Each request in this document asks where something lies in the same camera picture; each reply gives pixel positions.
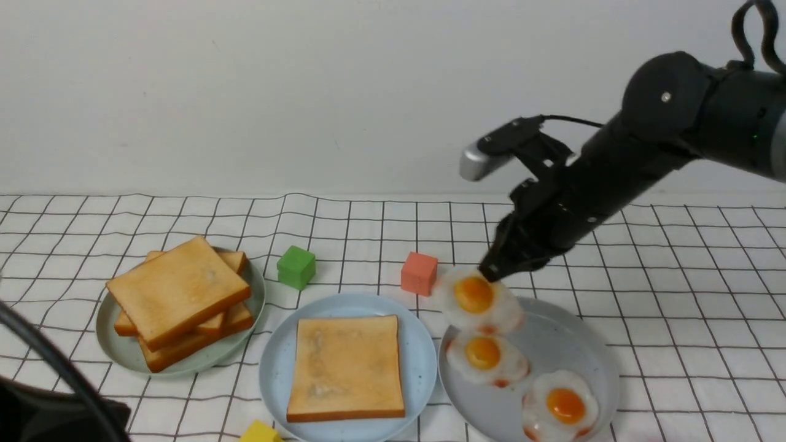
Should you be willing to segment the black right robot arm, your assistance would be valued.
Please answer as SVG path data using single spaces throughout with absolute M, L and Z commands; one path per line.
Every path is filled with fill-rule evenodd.
M 621 109 L 574 153 L 542 131 L 547 115 L 514 118 L 480 138 L 487 158 L 516 158 L 532 173 L 514 188 L 479 263 L 491 282 L 543 268 L 668 174 L 705 159 L 784 182 L 784 62 L 774 48 L 772 1 L 733 15 L 740 60 L 712 68 L 685 52 L 648 60 Z

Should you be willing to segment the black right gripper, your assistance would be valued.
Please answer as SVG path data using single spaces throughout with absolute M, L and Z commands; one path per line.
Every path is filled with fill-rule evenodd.
M 590 142 L 574 152 L 556 138 L 540 133 L 516 153 L 533 177 L 509 193 L 513 210 L 497 224 L 491 258 L 483 258 L 478 264 L 478 271 L 488 282 L 535 271 L 565 253 L 565 248 L 554 246 L 550 240 L 550 230 L 562 211 L 558 199 L 567 188 L 564 175 L 570 161 L 592 151 Z

